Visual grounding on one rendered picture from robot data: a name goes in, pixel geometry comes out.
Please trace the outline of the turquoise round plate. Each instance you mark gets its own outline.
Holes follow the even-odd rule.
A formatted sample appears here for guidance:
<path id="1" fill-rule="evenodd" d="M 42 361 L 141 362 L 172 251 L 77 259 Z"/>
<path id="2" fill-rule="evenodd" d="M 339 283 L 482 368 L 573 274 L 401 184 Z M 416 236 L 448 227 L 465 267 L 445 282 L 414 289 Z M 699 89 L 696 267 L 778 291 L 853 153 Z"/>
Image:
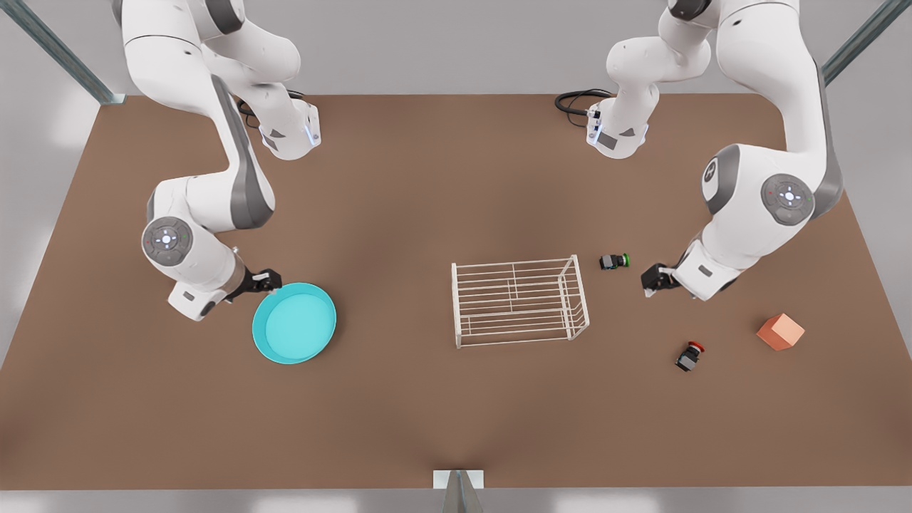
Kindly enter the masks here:
<path id="1" fill-rule="evenodd" d="M 338 314 L 333 300 L 319 286 L 286 284 L 261 300 L 252 332 L 257 350 L 283 365 L 305 363 L 331 341 Z"/>

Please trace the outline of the orange cube block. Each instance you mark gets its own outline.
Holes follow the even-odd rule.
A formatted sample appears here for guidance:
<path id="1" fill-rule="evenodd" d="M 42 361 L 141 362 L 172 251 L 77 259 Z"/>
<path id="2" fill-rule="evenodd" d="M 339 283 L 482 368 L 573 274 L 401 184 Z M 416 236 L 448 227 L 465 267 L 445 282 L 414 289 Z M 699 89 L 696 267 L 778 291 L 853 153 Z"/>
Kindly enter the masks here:
<path id="1" fill-rule="evenodd" d="M 795 344 L 804 335 L 805 329 L 798 322 L 781 313 L 765 321 L 757 336 L 769 347 L 776 351 L 795 347 Z"/>

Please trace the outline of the silver frame post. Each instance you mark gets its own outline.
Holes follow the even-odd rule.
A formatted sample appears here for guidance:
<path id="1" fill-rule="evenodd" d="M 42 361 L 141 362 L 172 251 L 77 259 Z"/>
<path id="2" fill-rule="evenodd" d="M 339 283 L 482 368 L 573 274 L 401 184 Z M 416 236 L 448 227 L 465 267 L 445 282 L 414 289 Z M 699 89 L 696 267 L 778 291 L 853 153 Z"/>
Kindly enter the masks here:
<path id="1" fill-rule="evenodd" d="M 120 105 L 125 94 L 111 91 L 103 81 L 40 19 L 25 0 L 0 0 L 4 11 L 39 48 L 42 48 L 68 75 L 102 106 Z"/>
<path id="2" fill-rule="evenodd" d="M 485 485 L 483 470 L 434 470 L 433 488 L 444 490 L 442 513 L 483 513 L 477 490 Z"/>
<path id="3" fill-rule="evenodd" d="M 883 0 L 877 10 L 824 63 L 822 67 L 824 85 L 829 86 L 910 6 L 912 6 L 912 0 Z"/>

